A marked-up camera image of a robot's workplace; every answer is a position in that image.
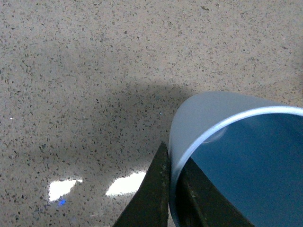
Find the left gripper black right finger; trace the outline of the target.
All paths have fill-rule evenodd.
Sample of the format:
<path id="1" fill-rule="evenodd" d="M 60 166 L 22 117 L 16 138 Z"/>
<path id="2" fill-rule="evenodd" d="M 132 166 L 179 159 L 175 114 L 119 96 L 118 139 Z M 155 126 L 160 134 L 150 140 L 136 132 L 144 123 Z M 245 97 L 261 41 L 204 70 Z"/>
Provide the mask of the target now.
<path id="1" fill-rule="evenodd" d="M 178 179 L 176 211 L 181 227 L 254 226 L 217 190 L 192 158 Z"/>

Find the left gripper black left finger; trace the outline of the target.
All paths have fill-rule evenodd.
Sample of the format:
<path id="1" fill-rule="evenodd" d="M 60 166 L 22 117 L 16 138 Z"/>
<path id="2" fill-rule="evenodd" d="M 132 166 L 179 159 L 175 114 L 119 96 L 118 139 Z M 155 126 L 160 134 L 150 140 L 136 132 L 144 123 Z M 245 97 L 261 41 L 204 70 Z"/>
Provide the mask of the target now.
<path id="1" fill-rule="evenodd" d="M 169 217 L 170 159 L 164 142 L 115 227 L 166 227 Z"/>

